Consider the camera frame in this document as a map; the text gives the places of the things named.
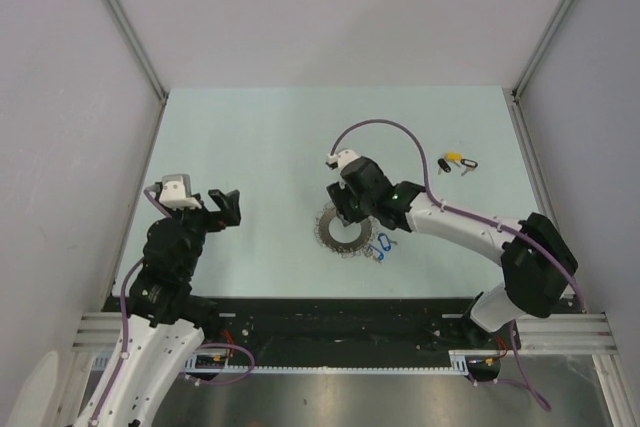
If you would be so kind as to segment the metal disc keyring organizer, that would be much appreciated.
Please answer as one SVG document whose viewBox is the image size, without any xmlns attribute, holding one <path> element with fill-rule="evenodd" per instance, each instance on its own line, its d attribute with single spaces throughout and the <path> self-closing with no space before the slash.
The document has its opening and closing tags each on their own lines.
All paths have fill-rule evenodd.
<svg viewBox="0 0 640 427">
<path fill-rule="evenodd" d="M 370 219 L 345 225 L 331 202 L 325 204 L 315 218 L 316 241 L 343 258 L 363 255 L 375 233 L 376 226 Z"/>
</svg>

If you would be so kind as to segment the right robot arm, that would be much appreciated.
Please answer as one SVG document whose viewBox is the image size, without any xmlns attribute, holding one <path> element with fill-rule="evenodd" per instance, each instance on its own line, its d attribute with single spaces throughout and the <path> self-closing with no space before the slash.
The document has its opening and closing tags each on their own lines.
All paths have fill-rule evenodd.
<svg viewBox="0 0 640 427">
<path fill-rule="evenodd" d="M 391 183 L 375 161 L 352 150 L 329 155 L 326 164 L 339 176 L 327 192 L 344 224 L 375 219 L 389 230 L 452 242 L 501 268 L 502 282 L 476 296 L 460 321 L 460 334 L 473 348 L 486 347 L 523 315 L 549 317 L 578 269 L 556 227 L 541 214 L 514 220 L 464 211 L 424 186 Z"/>
</svg>

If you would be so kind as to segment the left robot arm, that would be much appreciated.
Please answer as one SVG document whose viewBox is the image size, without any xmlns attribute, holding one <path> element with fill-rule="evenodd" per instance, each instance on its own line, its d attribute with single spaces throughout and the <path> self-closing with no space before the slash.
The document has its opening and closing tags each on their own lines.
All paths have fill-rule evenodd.
<svg viewBox="0 0 640 427">
<path fill-rule="evenodd" d="M 207 236 L 239 226 L 239 191 L 209 190 L 214 211 L 198 194 L 165 202 L 158 185 L 145 193 L 162 217 L 122 282 L 119 338 L 77 426 L 150 425 L 186 361 L 221 334 L 217 303 L 194 295 L 191 281 Z"/>
</svg>

